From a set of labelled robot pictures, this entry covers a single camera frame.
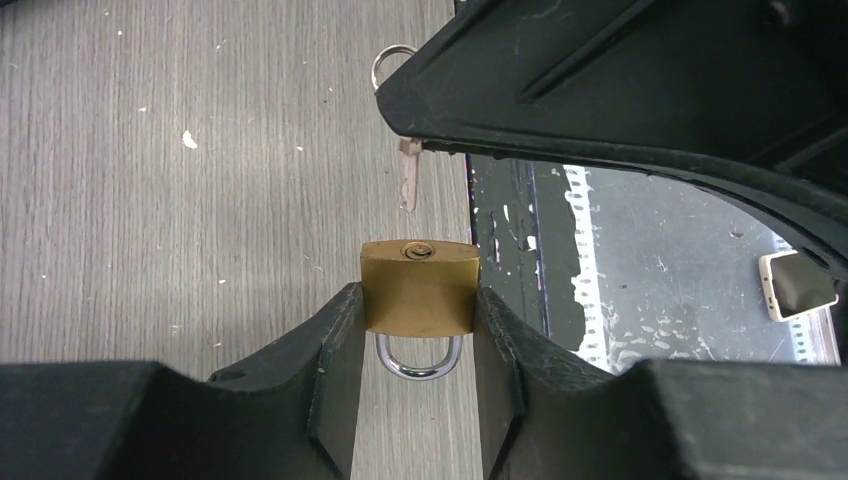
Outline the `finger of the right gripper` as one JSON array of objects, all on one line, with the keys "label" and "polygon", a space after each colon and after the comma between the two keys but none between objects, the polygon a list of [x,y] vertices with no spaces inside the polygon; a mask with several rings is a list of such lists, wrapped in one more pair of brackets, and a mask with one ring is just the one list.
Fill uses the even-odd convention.
[{"label": "finger of the right gripper", "polygon": [[843,1],[469,1],[376,102],[429,150],[708,190],[847,275]]}]

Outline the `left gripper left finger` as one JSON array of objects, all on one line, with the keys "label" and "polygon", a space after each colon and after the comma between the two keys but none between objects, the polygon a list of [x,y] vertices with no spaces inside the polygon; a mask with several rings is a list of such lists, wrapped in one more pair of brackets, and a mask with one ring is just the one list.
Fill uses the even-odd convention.
[{"label": "left gripper left finger", "polygon": [[214,372],[216,479],[347,479],[365,347],[360,284],[310,319]]}]

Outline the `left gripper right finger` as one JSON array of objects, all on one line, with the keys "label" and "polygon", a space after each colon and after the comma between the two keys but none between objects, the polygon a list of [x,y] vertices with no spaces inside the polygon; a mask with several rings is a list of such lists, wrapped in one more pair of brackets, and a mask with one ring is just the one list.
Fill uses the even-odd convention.
[{"label": "left gripper right finger", "polygon": [[486,479],[504,477],[508,456],[531,413],[533,380],[555,393],[585,390],[613,378],[532,328],[491,288],[476,294],[473,342]]}]

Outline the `small brass padlock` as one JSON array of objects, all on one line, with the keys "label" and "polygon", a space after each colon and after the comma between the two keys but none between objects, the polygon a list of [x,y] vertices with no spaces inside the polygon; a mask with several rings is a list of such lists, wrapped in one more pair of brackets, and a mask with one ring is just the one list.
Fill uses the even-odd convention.
[{"label": "small brass padlock", "polygon": [[[367,242],[360,252],[361,287],[367,330],[376,336],[384,368],[411,381],[432,381],[458,364],[463,337],[473,332],[480,281],[479,248],[437,240]],[[446,338],[438,363],[415,367],[400,362],[390,339]]]}]

